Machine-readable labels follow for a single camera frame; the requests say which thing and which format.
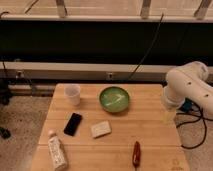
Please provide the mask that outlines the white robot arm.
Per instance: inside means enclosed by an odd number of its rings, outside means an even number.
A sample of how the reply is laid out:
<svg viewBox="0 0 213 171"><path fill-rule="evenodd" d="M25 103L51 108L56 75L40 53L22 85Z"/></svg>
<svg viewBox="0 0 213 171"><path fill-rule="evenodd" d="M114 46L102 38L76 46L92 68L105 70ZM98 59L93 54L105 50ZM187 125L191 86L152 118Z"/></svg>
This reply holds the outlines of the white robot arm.
<svg viewBox="0 0 213 171"><path fill-rule="evenodd" d="M203 108L207 114L213 114L213 87L206 83L208 76L208 67L199 61L174 67L167 72L167 85L161 96L165 107L165 123L174 122L176 110L186 98Z"/></svg>

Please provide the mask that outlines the translucent yellowish gripper finger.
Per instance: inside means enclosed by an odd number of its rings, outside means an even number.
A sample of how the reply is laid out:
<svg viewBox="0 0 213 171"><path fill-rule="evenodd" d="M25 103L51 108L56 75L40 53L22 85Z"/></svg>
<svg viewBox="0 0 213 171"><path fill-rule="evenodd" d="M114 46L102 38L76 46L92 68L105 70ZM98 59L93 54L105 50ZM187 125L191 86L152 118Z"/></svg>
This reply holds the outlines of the translucent yellowish gripper finger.
<svg viewBox="0 0 213 171"><path fill-rule="evenodd" d="M164 112L164 119L163 119L164 123L165 124L173 124L175 116L176 116L175 110L166 110Z"/></svg>

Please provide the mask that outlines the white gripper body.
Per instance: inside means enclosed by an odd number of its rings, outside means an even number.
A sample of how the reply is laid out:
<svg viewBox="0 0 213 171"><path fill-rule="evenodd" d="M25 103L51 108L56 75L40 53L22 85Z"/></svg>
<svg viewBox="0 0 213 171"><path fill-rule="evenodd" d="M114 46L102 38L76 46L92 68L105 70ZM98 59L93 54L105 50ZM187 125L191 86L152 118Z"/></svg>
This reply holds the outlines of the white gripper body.
<svg viewBox="0 0 213 171"><path fill-rule="evenodd" d="M184 97L179 95L170 87L163 88L161 100L167 110L176 110L184 103Z"/></svg>

